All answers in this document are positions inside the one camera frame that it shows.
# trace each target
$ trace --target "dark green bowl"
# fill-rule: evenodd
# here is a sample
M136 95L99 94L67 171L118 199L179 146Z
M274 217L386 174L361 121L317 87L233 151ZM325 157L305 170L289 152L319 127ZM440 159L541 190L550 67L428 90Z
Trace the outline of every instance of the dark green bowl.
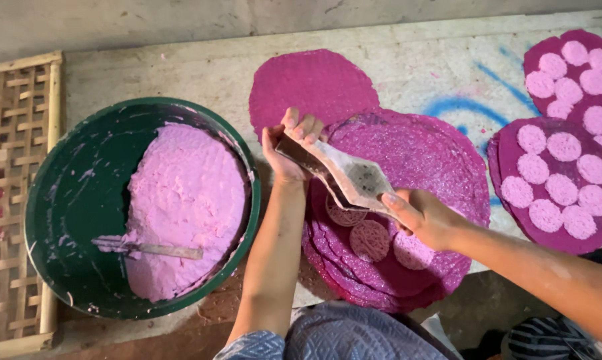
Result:
M100 252L90 241L99 235L125 233L130 176L157 136L156 129L166 121L205 129L227 143L241 160L252 191L238 233L243 241L223 268L185 295L151 303L130 290L123 256ZM79 182L89 169L94 176L88 173L89 179ZM66 304L106 318L154 318L193 304L232 274L254 239L260 202L254 160L232 126L192 102L146 97L97 112L52 148L30 188L25 241L37 272Z

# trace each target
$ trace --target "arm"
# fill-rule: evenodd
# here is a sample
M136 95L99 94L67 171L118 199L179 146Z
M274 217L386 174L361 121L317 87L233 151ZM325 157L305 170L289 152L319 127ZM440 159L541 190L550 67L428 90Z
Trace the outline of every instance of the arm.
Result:
M281 125L263 129L263 154L275 180L270 201L254 239L243 279L241 304L227 343L252 331L269 330L285 337L301 256L305 196L311 175L274 151L284 127L294 136L315 142L323 124L306 115L297 126L298 110L289 108Z
M602 342L602 265L473 225L428 192L397 194L383 201L425 244L488 266Z

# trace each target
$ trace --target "person's left hand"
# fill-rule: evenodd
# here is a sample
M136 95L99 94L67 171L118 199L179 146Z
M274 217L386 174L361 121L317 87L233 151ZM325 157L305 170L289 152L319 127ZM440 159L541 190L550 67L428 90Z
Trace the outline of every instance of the person's left hand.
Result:
M297 140L303 139L305 143L312 144L319 140L321 131L323 130L323 122L316 119L311 114L306 114L298 121L299 111L297 108L288 108L286 114L281 119L279 125L273 127L264 127L263 135L263 154L268 160L270 166L274 170L275 181L283 181L286 183L304 183L312 179L312 174L301 168L294 161L287 159L278 152L274 151L279 143L279 138L285 129L294 129L292 137Z

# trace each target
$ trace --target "sleeve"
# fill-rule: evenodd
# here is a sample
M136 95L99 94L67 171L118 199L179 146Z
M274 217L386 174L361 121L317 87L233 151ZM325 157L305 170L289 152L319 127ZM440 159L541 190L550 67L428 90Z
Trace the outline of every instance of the sleeve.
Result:
M214 360L282 360L285 345L283 338L272 331L249 332L226 345Z

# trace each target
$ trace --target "bamboo tray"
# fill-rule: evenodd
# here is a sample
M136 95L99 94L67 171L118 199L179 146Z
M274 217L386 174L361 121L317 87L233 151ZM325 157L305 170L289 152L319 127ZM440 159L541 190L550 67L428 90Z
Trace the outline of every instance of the bamboo tray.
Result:
M0 359L51 347L57 326L56 298L28 258L23 214L59 139L62 59L56 51L0 63Z

